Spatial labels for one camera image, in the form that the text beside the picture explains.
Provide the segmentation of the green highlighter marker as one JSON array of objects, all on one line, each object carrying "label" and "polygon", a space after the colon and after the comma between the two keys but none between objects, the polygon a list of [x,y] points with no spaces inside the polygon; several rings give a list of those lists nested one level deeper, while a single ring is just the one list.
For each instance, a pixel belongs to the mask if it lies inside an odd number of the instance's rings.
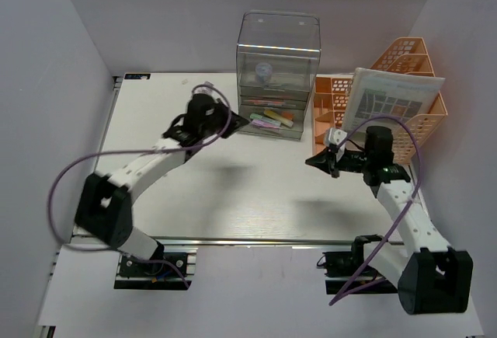
[{"label": "green highlighter marker", "polygon": [[266,117],[259,113],[251,113],[249,117],[251,120],[261,120],[267,123],[279,123],[278,120],[274,120],[273,118]]}]

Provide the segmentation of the purple highlighter marker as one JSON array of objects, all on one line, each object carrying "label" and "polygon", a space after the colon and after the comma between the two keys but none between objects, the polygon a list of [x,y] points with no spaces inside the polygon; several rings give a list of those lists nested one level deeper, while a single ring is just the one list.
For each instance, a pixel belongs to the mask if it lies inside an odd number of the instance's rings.
[{"label": "purple highlighter marker", "polygon": [[270,129],[279,129],[280,128],[279,125],[267,123],[263,120],[257,120],[257,119],[252,120],[251,124],[254,126],[257,126],[257,127],[264,127],[264,128],[270,128]]}]

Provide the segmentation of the red clear pen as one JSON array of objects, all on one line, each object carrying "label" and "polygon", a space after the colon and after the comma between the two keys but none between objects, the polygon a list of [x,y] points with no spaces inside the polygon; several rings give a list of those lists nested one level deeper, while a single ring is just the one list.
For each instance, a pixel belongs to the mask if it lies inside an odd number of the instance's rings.
[{"label": "red clear pen", "polygon": [[271,101],[268,99],[243,99],[242,105],[246,106],[268,106],[278,108],[296,108],[298,104],[285,101]]}]

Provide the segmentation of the yellow highlighter marker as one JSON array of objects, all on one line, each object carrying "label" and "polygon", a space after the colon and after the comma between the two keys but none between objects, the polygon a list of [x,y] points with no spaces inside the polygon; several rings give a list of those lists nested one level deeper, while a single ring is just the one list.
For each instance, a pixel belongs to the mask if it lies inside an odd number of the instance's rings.
[{"label": "yellow highlighter marker", "polygon": [[264,115],[267,116],[268,118],[271,118],[273,120],[279,121],[281,124],[283,124],[286,127],[292,127],[294,125],[294,122],[290,119],[287,119],[283,115],[276,113],[272,110],[266,109],[264,110]]}]

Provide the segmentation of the mesh document pouch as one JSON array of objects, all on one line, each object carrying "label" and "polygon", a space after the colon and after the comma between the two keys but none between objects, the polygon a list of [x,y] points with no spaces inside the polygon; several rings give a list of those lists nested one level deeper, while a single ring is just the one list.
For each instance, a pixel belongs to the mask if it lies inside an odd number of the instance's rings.
[{"label": "mesh document pouch", "polygon": [[445,82],[441,77],[398,74],[357,68],[348,91],[342,129],[388,115],[403,122],[427,113]]}]

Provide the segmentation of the clear acrylic drawer cabinet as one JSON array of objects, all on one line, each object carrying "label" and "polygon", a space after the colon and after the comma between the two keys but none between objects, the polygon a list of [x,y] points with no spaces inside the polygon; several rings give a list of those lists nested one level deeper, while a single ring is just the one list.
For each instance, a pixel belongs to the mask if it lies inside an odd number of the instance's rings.
[{"label": "clear acrylic drawer cabinet", "polygon": [[[296,12],[252,10],[243,15],[236,49],[238,113],[249,120],[242,128],[246,134],[299,140],[304,132],[308,104],[315,88],[321,58],[320,20],[318,17]],[[266,90],[255,80],[255,66],[267,62],[273,66],[268,84],[288,83],[294,90]],[[268,99],[298,104],[296,108],[242,105],[243,99]],[[269,109],[276,113],[294,115],[294,125],[279,129],[251,124],[250,114],[264,115]]]}]

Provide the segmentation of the blue clear pen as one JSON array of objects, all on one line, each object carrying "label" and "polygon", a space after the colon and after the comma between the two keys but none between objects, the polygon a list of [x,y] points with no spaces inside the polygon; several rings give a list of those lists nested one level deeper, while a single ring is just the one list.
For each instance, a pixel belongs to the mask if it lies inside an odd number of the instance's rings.
[{"label": "blue clear pen", "polygon": [[294,90],[294,86],[288,83],[283,84],[268,84],[263,86],[266,90],[275,90],[275,91],[289,91]]}]

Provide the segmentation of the orange capped marker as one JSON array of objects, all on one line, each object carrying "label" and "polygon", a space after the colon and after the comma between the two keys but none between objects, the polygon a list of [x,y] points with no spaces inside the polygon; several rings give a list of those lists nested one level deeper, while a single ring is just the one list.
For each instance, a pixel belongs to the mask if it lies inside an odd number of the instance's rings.
[{"label": "orange capped marker", "polygon": [[281,115],[288,120],[294,119],[294,115],[292,113],[289,113],[289,112],[282,112]]}]

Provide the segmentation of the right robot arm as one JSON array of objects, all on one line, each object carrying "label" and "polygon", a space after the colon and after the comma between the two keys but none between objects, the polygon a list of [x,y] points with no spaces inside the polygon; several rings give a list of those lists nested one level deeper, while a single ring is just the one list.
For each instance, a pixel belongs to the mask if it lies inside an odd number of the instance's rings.
[{"label": "right robot arm", "polygon": [[348,251],[326,252],[318,261],[328,278],[332,302],[360,292],[395,292],[409,315],[464,313],[467,310],[473,260],[456,250],[436,229],[418,200],[418,187],[394,162],[393,134],[370,126],[365,145],[346,148],[347,133],[330,128],[325,149],[307,159],[333,178],[341,172],[362,175],[372,194],[390,215],[401,236],[399,249],[386,235],[359,235]]}]

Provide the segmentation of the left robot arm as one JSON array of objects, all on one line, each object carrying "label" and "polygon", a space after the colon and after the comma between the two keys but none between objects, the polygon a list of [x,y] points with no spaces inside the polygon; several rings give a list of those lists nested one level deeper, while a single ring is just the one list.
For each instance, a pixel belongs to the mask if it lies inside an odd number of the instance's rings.
[{"label": "left robot arm", "polygon": [[186,112],[174,118],[151,152],[115,172],[94,172],[86,178],[75,224],[112,250],[136,259],[146,274],[159,273],[164,266],[164,246],[134,226],[134,202],[168,172],[187,163],[205,139],[229,138],[248,124],[221,100],[194,94]]}]

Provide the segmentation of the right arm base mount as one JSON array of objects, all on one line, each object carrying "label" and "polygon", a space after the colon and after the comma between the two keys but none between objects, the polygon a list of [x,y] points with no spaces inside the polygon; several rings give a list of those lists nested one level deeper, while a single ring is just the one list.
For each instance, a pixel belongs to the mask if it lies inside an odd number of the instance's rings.
[{"label": "right arm base mount", "polygon": [[[327,295],[336,294],[356,270],[356,266],[353,264],[352,253],[347,251],[322,253],[316,263],[316,267],[325,272],[325,291]],[[374,268],[367,266],[348,289],[351,290],[380,280],[382,277]],[[397,294],[397,289],[389,281],[382,281],[381,283],[357,291],[356,294]]]}]

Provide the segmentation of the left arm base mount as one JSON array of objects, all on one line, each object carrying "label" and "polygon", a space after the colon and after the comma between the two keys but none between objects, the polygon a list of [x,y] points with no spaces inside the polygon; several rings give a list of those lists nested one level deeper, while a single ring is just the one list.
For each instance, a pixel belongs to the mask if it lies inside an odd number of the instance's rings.
[{"label": "left arm base mount", "polygon": [[182,278],[166,264],[144,264],[133,258],[121,256],[116,269],[113,288],[116,290],[135,291],[186,291],[192,283],[196,266],[196,250],[185,251],[168,249],[164,260],[173,264]]}]

